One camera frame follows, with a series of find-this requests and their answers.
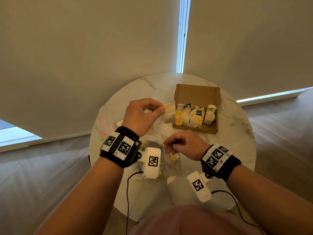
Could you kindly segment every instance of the person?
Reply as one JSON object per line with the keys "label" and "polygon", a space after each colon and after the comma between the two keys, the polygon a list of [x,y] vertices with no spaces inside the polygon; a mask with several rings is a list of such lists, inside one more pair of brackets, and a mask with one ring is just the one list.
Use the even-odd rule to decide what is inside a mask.
{"label": "person", "polygon": [[[145,114],[144,108],[154,111]],[[131,101],[122,127],[141,137],[164,111],[163,104],[151,98]],[[187,130],[171,135],[164,141],[164,146],[172,154],[180,152],[192,160],[200,161],[210,145],[196,133]],[[99,157],[35,234],[102,234],[123,171],[114,162]],[[226,185],[267,234],[313,234],[313,205],[294,193],[242,164],[233,168]],[[259,233],[231,213],[215,213],[193,205],[174,207],[147,218],[131,231],[132,235]]]}

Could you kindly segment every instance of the qr code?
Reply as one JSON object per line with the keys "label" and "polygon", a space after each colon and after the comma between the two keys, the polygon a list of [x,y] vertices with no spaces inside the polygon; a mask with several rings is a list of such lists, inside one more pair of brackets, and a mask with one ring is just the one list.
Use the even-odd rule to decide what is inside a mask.
{"label": "qr code", "polygon": [[149,163],[148,166],[157,167],[159,164],[159,158],[158,157],[149,157]]}
{"label": "qr code", "polygon": [[196,191],[199,191],[202,188],[204,188],[204,186],[202,185],[202,183],[199,179],[193,182],[193,186],[196,189]]}
{"label": "qr code", "polygon": [[115,140],[115,137],[109,136],[109,137],[106,139],[106,141],[104,142],[104,144],[105,144],[105,145],[108,145],[108,146],[111,146],[112,143],[114,142],[114,140]]}
{"label": "qr code", "polygon": [[129,150],[131,150],[131,146],[128,143],[123,141],[117,150],[120,151],[121,153],[127,155]]}
{"label": "qr code", "polygon": [[228,152],[228,149],[224,148],[223,146],[219,146],[218,149],[221,150],[224,153]]}
{"label": "qr code", "polygon": [[214,168],[217,164],[217,160],[214,157],[210,156],[206,163],[209,164],[210,167]]}
{"label": "qr code", "polygon": [[211,153],[214,157],[216,157],[217,159],[220,159],[223,155],[224,155],[224,153],[222,153],[220,150],[218,150],[218,149],[215,149],[214,151],[213,151],[213,153]]}

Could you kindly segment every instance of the brown box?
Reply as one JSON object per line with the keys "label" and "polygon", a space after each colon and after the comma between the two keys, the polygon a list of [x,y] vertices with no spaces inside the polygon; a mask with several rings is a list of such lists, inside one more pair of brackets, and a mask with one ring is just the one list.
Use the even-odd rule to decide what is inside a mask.
{"label": "brown box", "polygon": [[[194,106],[204,107],[207,110],[208,105],[215,105],[219,107],[221,100],[221,93],[219,87],[212,86],[196,86],[196,85],[186,85],[186,84],[177,84],[174,94],[174,100],[177,104],[187,104],[191,103]],[[201,133],[211,133],[216,134],[218,131],[218,110],[215,112],[215,120],[210,125],[202,123],[201,128],[191,128],[188,126],[175,125],[173,128],[201,132]]]}

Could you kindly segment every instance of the person's left hand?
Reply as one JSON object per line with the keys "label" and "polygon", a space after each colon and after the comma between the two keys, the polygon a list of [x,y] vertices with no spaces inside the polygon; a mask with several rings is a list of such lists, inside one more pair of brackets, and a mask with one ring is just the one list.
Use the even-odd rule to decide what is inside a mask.
{"label": "person's left hand", "polygon": [[[143,112],[144,108],[154,110],[150,114]],[[165,112],[163,104],[152,98],[134,100],[129,103],[122,126],[134,131],[139,137],[144,136],[151,125]]]}

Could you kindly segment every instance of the hand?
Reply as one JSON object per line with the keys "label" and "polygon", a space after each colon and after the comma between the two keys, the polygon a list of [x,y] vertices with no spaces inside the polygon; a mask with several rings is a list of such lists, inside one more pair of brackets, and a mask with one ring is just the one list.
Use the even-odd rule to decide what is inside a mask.
{"label": "hand", "polygon": [[172,134],[164,141],[164,147],[168,153],[180,152],[194,161],[200,161],[210,145],[193,131],[187,130]]}
{"label": "hand", "polygon": [[[145,114],[143,112],[145,107],[154,111],[150,114]],[[142,137],[164,112],[163,104],[152,98],[134,100],[126,108],[122,126],[131,129],[139,137]]]}

